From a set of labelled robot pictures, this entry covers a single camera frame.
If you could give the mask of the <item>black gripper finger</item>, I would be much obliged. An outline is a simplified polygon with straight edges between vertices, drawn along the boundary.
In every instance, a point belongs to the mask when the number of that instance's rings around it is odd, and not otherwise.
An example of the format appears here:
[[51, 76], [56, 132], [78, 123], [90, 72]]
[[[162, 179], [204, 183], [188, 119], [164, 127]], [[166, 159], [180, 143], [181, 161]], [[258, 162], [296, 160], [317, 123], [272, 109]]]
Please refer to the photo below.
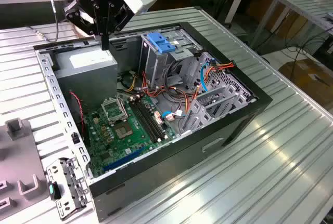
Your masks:
[[114, 32], [120, 32], [133, 16], [134, 13], [126, 4], [123, 4], [117, 9], [114, 4], [109, 3], [106, 21], [105, 50], [109, 49], [109, 36]]
[[93, 22], [91, 23], [81, 16], [79, 3], [75, 0], [64, 8], [64, 12], [66, 19], [85, 34], [93, 35], [95, 40], [99, 42], [101, 49], [105, 50], [105, 26], [98, 15], [99, 12], [97, 12], [97, 15], [93, 18]]

